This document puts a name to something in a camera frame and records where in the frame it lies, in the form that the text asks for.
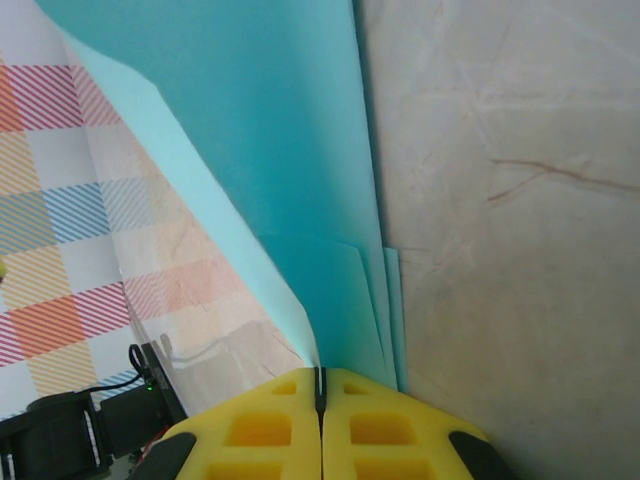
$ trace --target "black device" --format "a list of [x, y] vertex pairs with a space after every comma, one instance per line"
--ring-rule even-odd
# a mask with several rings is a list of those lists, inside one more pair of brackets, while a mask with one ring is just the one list
[[[187, 418], [153, 345], [132, 345], [138, 375], [124, 384], [40, 398], [0, 422], [3, 479], [83, 480], [108, 472], [114, 458], [139, 452], [159, 432]], [[91, 394], [144, 384], [100, 402]]]

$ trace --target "blue stripe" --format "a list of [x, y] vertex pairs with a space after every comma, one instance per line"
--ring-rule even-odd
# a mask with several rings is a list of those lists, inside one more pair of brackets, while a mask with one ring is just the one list
[[42, 192], [0, 197], [0, 255], [55, 243]]
[[109, 234], [109, 221], [97, 183], [55, 188], [44, 192], [58, 243]]
[[153, 211], [146, 181], [125, 178], [103, 182], [102, 196], [111, 230], [135, 230], [153, 224]]

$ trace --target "black cable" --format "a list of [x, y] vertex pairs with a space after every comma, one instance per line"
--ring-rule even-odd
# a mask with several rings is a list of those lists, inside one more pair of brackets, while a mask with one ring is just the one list
[[132, 383], [137, 382], [141, 378], [142, 378], [142, 375], [138, 374], [135, 377], [133, 377], [131, 380], [127, 380], [126, 382], [118, 383], [116, 385], [102, 385], [99, 387], [91, 387], [91, 388], [87, 388], [86, 390], [82, 390], [78, 393], [93, 393], [93, 392], [102, 392], [104, 390], [115, 390], [116, 388], [122, 388], [122, 387], [126, 387], [127, 385], [131, 385]]
[[122, 388], [128, 385], [131, 385], [132, 383], [137, 382], [141, 378], [144, 378], [146, 376], [145, 375], [146, 371], [142, 366], [145, 363], [144, 356], [142, 355], [142, 350], [140, 350], [140, 347], [136, 344], [129, 345], [129, 361], [131, 362], [131, 365], [133, 366], [134, 370], [137, 372], [137, 375], [132, 379], [127, 380], [126, 382], [118, 383], [116, 385], [101, 385], [98, 387], [87, 388], [85, 390], [81, 390], [78, 393], [93, 393], [93, 392], [102, 392], [104, 390], [115, 390], [117, 388]]

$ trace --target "yellow foam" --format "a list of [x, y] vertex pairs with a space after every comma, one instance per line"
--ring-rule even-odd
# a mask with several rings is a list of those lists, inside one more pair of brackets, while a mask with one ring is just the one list
[[320, 479], [314, 391], [313, 369], [293, 370], [175, 425], [165, 439], [197, 438], [178, 480]]
[[448, 438], [486, 440], [470, 423], [347, 370], [327, 370], [327, 386], [325, 479], [473, 480]]

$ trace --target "marble wall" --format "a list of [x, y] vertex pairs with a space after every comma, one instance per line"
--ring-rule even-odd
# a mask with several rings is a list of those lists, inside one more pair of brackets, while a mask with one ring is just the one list
[[640, 2], [359, 16], [412, 393], [526, 478], [637, 478]]

